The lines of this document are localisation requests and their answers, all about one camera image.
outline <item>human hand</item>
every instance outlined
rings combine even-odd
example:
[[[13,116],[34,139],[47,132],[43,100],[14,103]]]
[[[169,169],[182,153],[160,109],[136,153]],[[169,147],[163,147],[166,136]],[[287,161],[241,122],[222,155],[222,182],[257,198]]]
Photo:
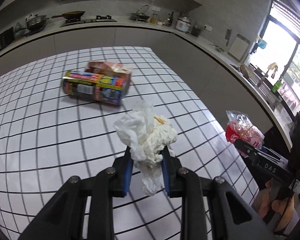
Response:
[[[266,183],[267,188],[271,187],[271,182],[272,181],[269,180]],[[288,198],[286,198],[285,200],[274,200],[271,204],[271,208],[275,212],[282,215],[283,211],[286,207],[287,201],[288,201]],[[262,198],[262,204],[261,204],[259,212],[258,212],[259,217],[263,218],[268,213],[269,209],[270,209],[270,195],[269,195],[269,193],[266,193]],[[288,204],[287,210],[284,213],[283,218],[281,219],[279,225],[277,226],[276,231],[280,231],[281,229],[285,228],[289,224],[289,222],[292,218],[293,212],[294,212],[294,198],[292,197]]]

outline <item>wok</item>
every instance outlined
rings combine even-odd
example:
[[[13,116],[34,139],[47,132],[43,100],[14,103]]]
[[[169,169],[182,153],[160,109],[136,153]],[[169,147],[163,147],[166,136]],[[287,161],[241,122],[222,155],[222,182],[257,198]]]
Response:
[[[43,27],[46,24],[46,21],[47,21],[46,15],[38,16],[36,14],[35,17],[26,21],[27,29],[30,31],[39,30],[41,27]]]
[[[77,19],[77,18],[81,17],[84,13],[85,13],[85,11],[73,11],[73,12],[63,13],[61,15],[55,15],[55,16],[52,16],[51,18],[63,17],[67,20],[72,20],[72,19]]]
[[[132,19],[140,19],[140,20],[148,20],[150,18],[150,16],[145,15],[145,14],[141,14],[141,13],[132,13],[131,14],[131,18]]]

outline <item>table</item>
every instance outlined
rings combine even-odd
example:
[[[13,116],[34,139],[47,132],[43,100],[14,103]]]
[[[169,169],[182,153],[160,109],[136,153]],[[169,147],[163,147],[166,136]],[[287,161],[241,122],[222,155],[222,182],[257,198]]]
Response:
[[[72,98],[60,89],[65,71],[83,71],[89,60],[134,65],[121,106]],[[258,186],[224,130],[150,48],[83,49],[37,60],[0,77],[0,227],[8,238],[17,239],[70,176],[94,176],[123,155],[126,146],[113,123],[141,98],[171,119],[178,132],[171,146],[183,166],[203,177],[222,175],[252,203]],[[116,238],[179,239],[181,200],[169,199],[164,190],[144,196],[140,173],[133,172],[128,196],[113,200]],[[209,212],[207,224],[211,238]]]

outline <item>screw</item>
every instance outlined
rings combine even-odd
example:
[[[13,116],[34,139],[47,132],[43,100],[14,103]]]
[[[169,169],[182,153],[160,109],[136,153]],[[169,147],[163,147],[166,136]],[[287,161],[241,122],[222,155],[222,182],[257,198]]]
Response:
[[[114,167],[109,167],[106,169],[107,174],[114,174],[115,173],[115,168]]]
[[[214,181],[215,181],[216,183],[218,183],[218,184],[222,184],[222,183],[225,182],[225,179],[224,179],[223,177],[221,177],[221,176],[216,176],[216,177],[214,178]]]
[[[179,169],[179,172],[180,172],[181,174],[187,174],[187,173],[189,172],[189,170],[188,170],[187,168],[185,168],[185,167],[181,167],[181,168]]]
[[[80,177],[79,176],[72,176],[69,181],[70,183],[76,183],[80,180]]]

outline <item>rice cooker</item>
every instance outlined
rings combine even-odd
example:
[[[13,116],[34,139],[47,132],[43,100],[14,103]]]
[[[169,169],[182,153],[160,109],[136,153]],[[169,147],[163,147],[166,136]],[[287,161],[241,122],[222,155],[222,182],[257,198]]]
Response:
[[[187,17],[179,17],[176,24],[176,29],[178,31],[187,32],[191,26],[190,19]]]

